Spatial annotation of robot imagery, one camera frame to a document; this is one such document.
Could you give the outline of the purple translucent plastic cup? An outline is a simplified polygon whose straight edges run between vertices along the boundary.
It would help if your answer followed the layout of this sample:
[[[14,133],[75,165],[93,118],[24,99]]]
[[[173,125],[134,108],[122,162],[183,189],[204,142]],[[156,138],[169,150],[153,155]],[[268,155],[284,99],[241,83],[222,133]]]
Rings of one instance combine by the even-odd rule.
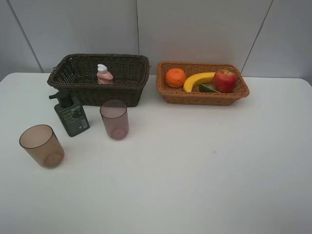
[[[110,100],[100,107],[107,135],[114,140],[124,139],[129,132],[127,106],[120,100]]]

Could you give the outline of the orange mandarin fruit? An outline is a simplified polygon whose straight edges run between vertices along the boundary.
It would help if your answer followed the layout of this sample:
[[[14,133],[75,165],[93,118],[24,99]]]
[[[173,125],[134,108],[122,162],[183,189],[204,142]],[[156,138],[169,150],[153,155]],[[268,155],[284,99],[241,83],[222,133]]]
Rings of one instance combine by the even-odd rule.
[[[186,80],[185,72],[180,68],[170,69],[165,76],[167,85],[171,88],[180,88]]]

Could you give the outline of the yellow banana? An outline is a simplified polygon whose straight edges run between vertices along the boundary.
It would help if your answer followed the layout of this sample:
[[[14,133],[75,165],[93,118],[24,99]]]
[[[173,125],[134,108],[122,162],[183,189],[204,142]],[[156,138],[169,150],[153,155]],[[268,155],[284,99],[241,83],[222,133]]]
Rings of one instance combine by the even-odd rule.
[[[188,77],[183,85],[183,90],[187,93],[192,92],[195,86],[204,83],[211,83],[213,82],[215,76],[215,72],[206,72],[206,73],[198,73]]]

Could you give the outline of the halved avocado with pit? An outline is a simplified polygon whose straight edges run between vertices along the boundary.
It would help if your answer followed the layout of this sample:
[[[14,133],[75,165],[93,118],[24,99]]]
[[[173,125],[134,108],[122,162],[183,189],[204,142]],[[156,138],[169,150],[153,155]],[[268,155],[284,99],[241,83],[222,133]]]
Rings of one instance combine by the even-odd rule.
[[[216,86],[213,83],[200,84],[198,86],[199,91],[202,93],[219,93]]]

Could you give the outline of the pink bottle white cap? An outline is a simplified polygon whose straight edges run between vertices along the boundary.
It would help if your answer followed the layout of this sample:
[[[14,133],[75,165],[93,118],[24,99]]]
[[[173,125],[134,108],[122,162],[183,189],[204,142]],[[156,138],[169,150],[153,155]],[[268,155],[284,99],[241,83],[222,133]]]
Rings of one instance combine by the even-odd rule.
[[[113,75],[103,64],[97,65],[97,80],[98,84],[113,84]]]

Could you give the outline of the red yellow apple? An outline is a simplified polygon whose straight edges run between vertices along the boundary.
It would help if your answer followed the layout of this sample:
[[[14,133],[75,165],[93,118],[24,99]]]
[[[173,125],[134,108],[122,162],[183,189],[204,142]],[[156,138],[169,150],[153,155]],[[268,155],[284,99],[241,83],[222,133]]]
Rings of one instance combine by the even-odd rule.
[[[216,89],[221,93],[231,93],[237,82],[237,75],[230,70],[218,70],[213,78]]]

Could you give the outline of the dark green pump bottle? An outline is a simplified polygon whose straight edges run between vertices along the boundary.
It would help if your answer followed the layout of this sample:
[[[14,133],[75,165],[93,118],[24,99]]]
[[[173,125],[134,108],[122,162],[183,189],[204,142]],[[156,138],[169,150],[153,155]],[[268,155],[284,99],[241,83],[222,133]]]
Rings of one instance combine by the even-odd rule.
[[[72,97],[68,91],[58,91],[50,95],[49,99],[58,100],[54,110],[68,136],[75,137],[90,128],[81,102],[76,97]]]

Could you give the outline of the brown translucent plastic cup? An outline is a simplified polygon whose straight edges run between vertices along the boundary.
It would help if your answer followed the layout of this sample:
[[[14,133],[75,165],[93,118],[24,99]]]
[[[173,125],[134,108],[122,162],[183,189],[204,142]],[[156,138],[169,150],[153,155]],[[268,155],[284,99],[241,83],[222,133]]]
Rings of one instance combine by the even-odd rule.
[[[19,144],[43,168],[57,167],[64,159],[64,149],[49,125],[35,125],[25,130]]]

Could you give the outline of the orange wicker basket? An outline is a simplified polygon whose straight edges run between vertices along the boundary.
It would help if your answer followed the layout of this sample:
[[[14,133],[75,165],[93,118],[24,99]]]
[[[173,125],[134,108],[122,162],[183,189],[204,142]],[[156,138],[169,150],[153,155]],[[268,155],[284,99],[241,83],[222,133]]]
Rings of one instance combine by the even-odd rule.
[[[202,93],[197,87],[191,93],[183,91],[183,88],[171,88],[166,84],[166,73],[172,68],[182,69],[186,76],[203,72],[216,72],[221,69],[231,70],[238,78],[232,93]],[[194,63],[194,62],[161,62],[157,66],[156,87],[164,100],[171,104],[194,104],[194,105],[231,105],[241,98],[250,94],[249,88],[245,83],[240,71],[228,63]]]

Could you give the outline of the dark brown wicker basket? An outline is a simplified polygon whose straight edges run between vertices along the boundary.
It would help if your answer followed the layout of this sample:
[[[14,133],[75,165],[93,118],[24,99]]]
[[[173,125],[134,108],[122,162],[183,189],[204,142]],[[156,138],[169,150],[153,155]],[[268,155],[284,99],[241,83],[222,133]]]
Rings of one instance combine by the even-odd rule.
[[[103,64],[113,75],[113,84],[99,84],[97,65]],[[54,67],[47,83],[67,90],[83,105],[101,106],[110,100],[136,107],[149,78],[149,59],[127,54],[70,54]]]

